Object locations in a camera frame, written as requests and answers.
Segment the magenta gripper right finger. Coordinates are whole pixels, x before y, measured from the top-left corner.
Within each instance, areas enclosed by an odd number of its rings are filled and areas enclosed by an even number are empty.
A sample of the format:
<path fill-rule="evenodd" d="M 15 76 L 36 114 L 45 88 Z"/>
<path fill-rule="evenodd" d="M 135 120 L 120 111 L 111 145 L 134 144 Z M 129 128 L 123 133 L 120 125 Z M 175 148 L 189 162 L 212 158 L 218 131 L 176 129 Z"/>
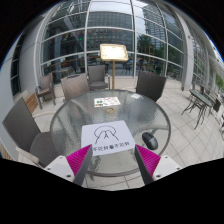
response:
<path fill-rule="evenodd" d="M 181 170 L 168 155 L 159 156 L 142 146 L 136 145 L 134 154 L 145 185 Z"/>

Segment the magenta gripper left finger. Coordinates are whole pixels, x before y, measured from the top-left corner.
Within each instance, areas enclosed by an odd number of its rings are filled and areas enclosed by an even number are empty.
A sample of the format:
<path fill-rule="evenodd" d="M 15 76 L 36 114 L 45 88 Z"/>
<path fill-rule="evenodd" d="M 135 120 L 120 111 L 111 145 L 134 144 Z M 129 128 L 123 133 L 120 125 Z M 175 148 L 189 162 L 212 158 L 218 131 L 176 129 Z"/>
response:
<path fill-rule="evenodd" d="M 67 157 L 62 155 L 58 156 L 45 170 L 81 186 L 87 173 L 92 154 L 92 146 L 85 146 Z"/>

